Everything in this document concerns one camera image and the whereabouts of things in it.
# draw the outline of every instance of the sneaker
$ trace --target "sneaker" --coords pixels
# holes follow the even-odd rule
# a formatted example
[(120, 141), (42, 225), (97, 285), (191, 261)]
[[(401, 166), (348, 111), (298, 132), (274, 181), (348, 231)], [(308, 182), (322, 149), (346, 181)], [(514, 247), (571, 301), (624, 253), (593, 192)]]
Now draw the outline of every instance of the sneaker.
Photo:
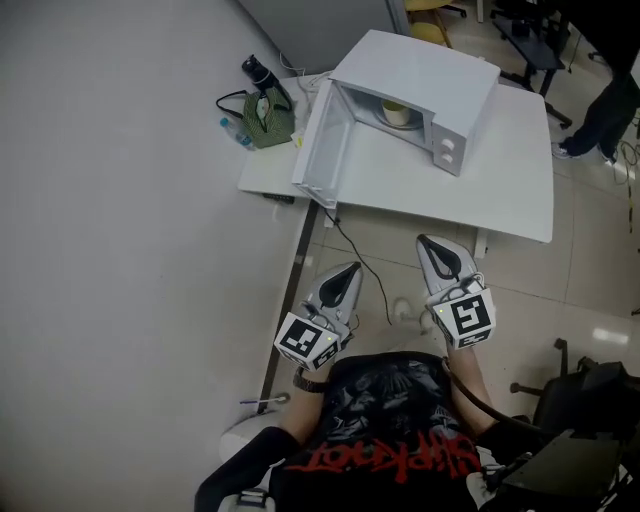
[(611, 167), (616, 165), (617, 159), (615, 153), (612, 156), (605, 155), (604, 151), (602, 151), (602, 148), (600, 147), (600, 144), (598, 144), (598, 153), (600, 153), (600, 156), (607, 165), (610, 165)]
[(407, 299), (402, 297), (397, 298), (393, 302), (393, 316), (396, 323), (407, 322), (416, 318), (411, 304)]
[(578, 158), (577, 156), (572, 156), (569, 152), (562, 146), (561, 142), (552, 142), (551, 143), (551, 154), (560, 160), (566, 160), (567, 158)]
[(429, 311), (427, 310), (423, 311), (420, 315), (420, 332), (422, 334), (431, 333), (435, 326), (436, 323), (433, 321), (431, 313), (429, 313)]

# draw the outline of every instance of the watch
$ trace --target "watch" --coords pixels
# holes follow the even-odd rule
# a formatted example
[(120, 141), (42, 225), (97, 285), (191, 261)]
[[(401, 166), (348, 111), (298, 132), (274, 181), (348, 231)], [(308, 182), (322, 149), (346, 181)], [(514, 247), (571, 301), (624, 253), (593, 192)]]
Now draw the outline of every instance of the watch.
[(302, 376), (304, 368), (298, 367), (295, 375), (293, 376), (293, 385), (302, 391), (307, 393), (324, 393), (327, 389), (326, 382), (313, 382), (312, 380), (305, 379)]

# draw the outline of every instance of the white microwave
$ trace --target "white microwave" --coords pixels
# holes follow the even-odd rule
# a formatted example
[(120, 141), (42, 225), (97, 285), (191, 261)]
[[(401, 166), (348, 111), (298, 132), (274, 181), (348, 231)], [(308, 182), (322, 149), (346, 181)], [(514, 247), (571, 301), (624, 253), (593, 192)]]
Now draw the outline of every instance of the white microwave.
[[(293, 184), (326, 208), (336, 205), (356, 123), (424, 148), (456, 176), (482, 129), (500, 68), (419, 39), (369, 31), (322, 83), (298, 154)], [(408, 126), (390, 125), (382, 101), (410, 109)]]

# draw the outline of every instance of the desk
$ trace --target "desk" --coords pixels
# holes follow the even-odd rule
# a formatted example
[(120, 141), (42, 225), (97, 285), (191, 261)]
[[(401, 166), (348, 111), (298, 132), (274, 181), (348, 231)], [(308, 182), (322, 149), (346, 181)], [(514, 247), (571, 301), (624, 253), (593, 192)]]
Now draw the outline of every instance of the desk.
[[(303, 111), (295, 79), (282, 83), (298, 101), (297, 113)], [(436, 167), (427, 151), (357, 123), (338, 202), (476, 227), (475, 257), (484, 256), (489, 231), (550, 242), (553, 168), (544, 100), (498, 85), (487, 107), (484, 129), (460, 177)], [(293, 143), (255, 151), (238, 188), (306, 197), (291, 184), (296, 157)]]

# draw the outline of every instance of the white cable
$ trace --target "white cable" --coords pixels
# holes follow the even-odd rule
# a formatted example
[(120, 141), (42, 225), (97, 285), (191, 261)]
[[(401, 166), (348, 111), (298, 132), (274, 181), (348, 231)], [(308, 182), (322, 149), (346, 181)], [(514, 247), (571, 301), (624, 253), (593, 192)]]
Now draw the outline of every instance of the white cable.
[(285, 69), (290, 69), (291, 71), (295, 71), (296, 73), (296, 83), (298, 84), (298, 87), (300, 87), (300, 90), (304, 93), (304, 99), (307, 102), (307, 111), (304, 115), (304, 124), (307, 124), (307, 121), (309, 120), (309, 116), (311, 116), (311, 98), (309, 97), (309, 91), (307, 91), (307, 89), (305, 89), (302, 86), (302, 82), (300, 81), (300, 77), (304, 77), (304, 74), (307, 72), (307, 68), (292, 68), (287, 66), (283, 61), (282, 61), (282, 52), (280, 52), (280, 65), (285, 68)]
[(318, 82), (320, 82), (321, 80), (324, 80), (325, 78), (327, 78), (330, 74), (331, 71), (325, 71), (324, 73), (313, 77), (308, 84), (303, 84), (302, 81), (300, 80), (301, 78), (304, 78), (306, 73), (307, 73), (307, 68), (292, 68), (290, 66), (287, 66), (284, 61), (282, 60), (282, 52), (280, 52), (280, 65), (285, 68), (285, 69), (289, 69), (291, 71), (294, 71), (296, 73), (296, 83), (298, 84), (298, 87), (300, 88), (300, 90), (303, 92), (304, 94), (304, 99), (307, 102), (307, 109), (304, 115), (304, 124), (307, 124), (307, 121), (309, 121), (309, 117), (311, 116), (311, 97), (309, 96), (309, 93), (316, 93), (318, 92), (318, 89), (320, 88)]

